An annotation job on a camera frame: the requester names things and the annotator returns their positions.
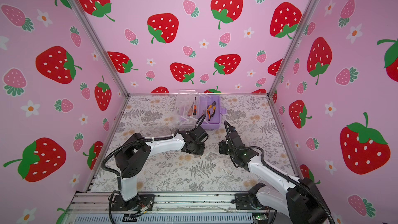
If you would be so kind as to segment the small orange handled screwdriver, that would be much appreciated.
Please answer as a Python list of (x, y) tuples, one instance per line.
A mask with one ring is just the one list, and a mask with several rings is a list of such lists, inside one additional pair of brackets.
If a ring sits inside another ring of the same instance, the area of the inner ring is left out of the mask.
[(194, 103), (192, 106), (192, 116), (196, 116), (197, 115), (197, 98), (194, 98)]

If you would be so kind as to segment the yellow handled combination pliers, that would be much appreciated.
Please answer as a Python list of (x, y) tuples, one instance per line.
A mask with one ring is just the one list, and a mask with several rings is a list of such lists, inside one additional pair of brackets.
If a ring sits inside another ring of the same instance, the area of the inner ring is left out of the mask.
[(213, 116), (215, 115), (217, 108), (217, 102), (213, 101), (207, 108), (207, 121), (211, 121)]

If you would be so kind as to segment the aluminium front rail frame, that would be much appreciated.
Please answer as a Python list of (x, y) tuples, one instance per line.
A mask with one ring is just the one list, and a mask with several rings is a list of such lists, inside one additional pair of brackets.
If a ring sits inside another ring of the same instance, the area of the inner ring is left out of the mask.
[(155, 195), (151, 211), (110, 211), (109, 193), (76, 194), (64, 224), (289, 224), (273, 210), (238, 210), (235, 194), (247, 192), (144, 192)]

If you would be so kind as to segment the purple plastic tool box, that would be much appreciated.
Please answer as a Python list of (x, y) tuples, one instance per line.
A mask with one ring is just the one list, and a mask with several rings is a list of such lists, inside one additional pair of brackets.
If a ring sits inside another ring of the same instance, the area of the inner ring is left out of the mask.
[(221, 98), (216, 94), (200, 94), (198, 106), (199, 116), (205, 115), (201, 127), (205, 130), (219, 129), (222, 123), (222, 115), (227, 109), (221, 106)]

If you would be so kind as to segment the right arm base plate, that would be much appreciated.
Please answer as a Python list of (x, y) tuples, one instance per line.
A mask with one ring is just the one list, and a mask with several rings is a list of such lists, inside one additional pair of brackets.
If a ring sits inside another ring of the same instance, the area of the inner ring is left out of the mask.
[(235, 194), (234, 199), (231, 200), (232, 204), (235, 204), (238, 210), (274, 210), (271, 207), (262, 205), (256, 198), (255, 195), (245, 193), (245, 194)]

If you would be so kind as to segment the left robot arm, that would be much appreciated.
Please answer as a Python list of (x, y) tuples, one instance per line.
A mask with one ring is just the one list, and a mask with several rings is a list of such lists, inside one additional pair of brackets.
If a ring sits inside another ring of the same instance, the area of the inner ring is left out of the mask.
[(101, 168), (116, 175), (121, 199), (129, 202), (138, 196), (137, 175), (149, 157), (169, 151), (201, 156), (207, 139), (208, 133), (200, 126), (161, 137), (145, 138), (135, 133), (103, 159)]

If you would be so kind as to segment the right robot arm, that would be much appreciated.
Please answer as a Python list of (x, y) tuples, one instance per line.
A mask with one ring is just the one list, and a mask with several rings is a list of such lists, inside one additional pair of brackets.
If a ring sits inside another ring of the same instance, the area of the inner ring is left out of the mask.
[(236, 131), (229, 131), (219, 143), (219, 153), (228, 155), (234, 166), (265, 180), (253, 186), (234, 203), (253, 209), (270, 208), (282, 213), (294, 224), (333, 224), (332, 213), (320, 191), (309, 178), (300, 179), (284, 173), (265, 161), (265, 152), (257, 146), (245, 146)]

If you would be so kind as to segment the large orange handled screwdriver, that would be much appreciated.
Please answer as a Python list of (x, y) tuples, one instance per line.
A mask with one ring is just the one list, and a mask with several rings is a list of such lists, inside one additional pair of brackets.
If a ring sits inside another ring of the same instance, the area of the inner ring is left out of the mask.
[(194, 100), (193, 100), (193, 102), (192, 102), (191, 106), (190, 106), (190, 107), (188, 107), (187, 116), (192, 116), (192, 106), (193, 106), (193, 103), (194, 103)]

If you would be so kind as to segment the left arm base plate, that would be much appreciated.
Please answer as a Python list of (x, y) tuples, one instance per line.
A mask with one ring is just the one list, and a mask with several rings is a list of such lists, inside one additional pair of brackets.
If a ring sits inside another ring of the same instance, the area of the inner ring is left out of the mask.
[(142, 208), (145, 208), (145, 211), (151, 211), (154, 204), (155, 195), (138, 194), (134, 198), (125, 201), (122, 196), (116, 195), (114, 196), (111, 204), (112, 211), (139, 211)]

